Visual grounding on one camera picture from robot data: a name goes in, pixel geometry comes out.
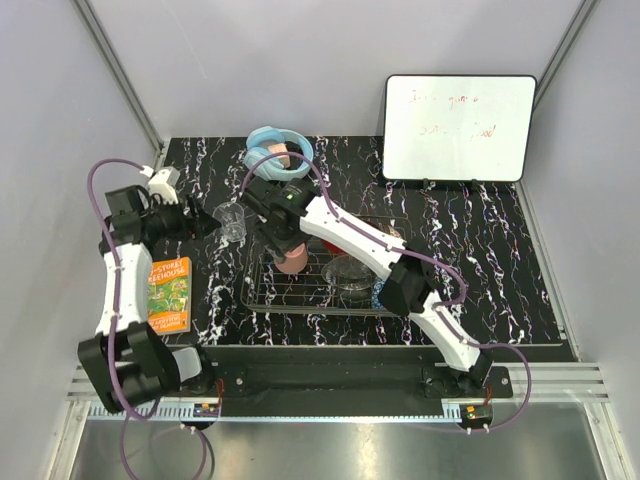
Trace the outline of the clear plastic tumbler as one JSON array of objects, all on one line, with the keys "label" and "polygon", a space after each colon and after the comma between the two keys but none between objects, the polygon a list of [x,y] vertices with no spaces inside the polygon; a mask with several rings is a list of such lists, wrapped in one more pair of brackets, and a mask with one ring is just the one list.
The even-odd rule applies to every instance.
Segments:
[{"label": "clear plastic tumbler", "polygon": [[244,206],[237,202],[226,202],[216,207],[213,217],[220,222],[220,235],[230,243],[240,242],[246,236]]}]

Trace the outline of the pink plastic cup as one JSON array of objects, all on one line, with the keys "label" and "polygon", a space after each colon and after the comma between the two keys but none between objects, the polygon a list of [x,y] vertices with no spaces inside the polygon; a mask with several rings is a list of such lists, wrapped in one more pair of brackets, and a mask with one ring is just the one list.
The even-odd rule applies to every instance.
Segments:
[{"label": "pink plastic cup", "polygon": [[295,275],[304,270],[308,262],[308,253],[305,244],[300,244],[295,249],[284,254],[281,261],[276,261],[276,268],[288,275]]}]

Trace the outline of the black wire dish rack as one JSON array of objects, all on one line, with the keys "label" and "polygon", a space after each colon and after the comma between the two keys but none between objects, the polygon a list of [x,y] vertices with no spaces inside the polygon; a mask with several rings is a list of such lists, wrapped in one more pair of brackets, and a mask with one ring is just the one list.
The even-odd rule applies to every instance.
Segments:
[{"label": "black wire dish rack", "polygon": [[241,298],[254,311],[285,314],[323,314],[390,317],[385,308],[371,308],[371,287],[347,291],[328,285],[322,268],[336,254],[329,252],[318,238],[307,243],[308,262],[295,275],[280,272],[273,257],[256,235],[249,237],[249,250],[243,274]]}]

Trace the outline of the clear glass bowl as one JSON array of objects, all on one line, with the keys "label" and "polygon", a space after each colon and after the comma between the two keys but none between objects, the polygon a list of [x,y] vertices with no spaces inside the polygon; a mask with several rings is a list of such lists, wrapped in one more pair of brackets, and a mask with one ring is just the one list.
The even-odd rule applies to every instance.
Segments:
[{"label": "clear glass bowl", "polygon": [[322,268],[321,276],[328,285],[347,291],[368,289],[376,279],[365,264],[346,254],[330,260]]}]

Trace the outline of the blue triangle pattern bowl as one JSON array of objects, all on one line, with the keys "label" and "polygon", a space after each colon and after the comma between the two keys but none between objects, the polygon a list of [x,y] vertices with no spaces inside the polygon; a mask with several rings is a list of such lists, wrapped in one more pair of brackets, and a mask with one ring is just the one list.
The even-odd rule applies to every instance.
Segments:
[{"label": "blue triangle pattern bowl", "polygon": [[384,281],[378,278],[371,287],[371,308],[374,310],[382,310],[383,305],[380,301],[380,293],[384,287]]}]

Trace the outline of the red floral lacquer bowl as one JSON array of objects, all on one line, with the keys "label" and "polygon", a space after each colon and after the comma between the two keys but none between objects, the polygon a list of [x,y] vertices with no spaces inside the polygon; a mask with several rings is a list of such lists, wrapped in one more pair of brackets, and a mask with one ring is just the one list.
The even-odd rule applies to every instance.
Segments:
[{"label": "red floral lacquer bowl", "polygon": [[330,243],[329,241],[326,241],[326,240],[322,239],[321,243],[332,254],[340,255],[340,254],[344,253],[344,251],[342,249],[340,249],[339,247],[337,247],[334,244]]}]

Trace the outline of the beige patterned bowl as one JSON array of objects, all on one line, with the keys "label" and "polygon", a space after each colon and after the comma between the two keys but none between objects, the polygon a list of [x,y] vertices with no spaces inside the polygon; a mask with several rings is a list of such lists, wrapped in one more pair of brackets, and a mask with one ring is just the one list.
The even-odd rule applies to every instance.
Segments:
[{"label": "beige patterned bowl", "polygon": [[383,225],[382,231],[394,238],[399,238],[399,239],[403,238],[402,234],[391,225]]}]

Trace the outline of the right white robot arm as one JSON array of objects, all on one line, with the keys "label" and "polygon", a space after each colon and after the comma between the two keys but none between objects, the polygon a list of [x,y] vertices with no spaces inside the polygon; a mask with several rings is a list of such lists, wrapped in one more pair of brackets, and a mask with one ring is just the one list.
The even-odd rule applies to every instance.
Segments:
[{"label": "right white robot arm", "polygon": [[415,246],[314,194],[278,194],[260,201],[245,193],[243,201],[261,217],[263,235],[279,256],[317,237],[363,263],[384,281],[379,293],[383,307],[410,319],[432,341],[453,370],[460,393],[472,397],[488,387],[492,360],[455,324],[430,273],[435,262]]}]

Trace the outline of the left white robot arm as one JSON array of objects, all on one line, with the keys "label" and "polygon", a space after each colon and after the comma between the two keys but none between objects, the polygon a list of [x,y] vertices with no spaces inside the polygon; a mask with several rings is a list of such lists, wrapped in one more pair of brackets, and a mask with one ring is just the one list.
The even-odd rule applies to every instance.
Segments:
[{"label": "left white robot arm", "polygon": [[139,166],[146,185],[106,193],[101,211],[92,167],[87,194],[101,228],[99,252],[106,267],[104,306],[94,335],[79,343],[77,355],[91,385],[111,414],[180,391],[196,396],[215,386],[216,372],[201,348],[169,348],[148,322],[148,277],[152,253],[164,240],[203,240],[220,223],[190,195],[176,190],[178,171]]}]

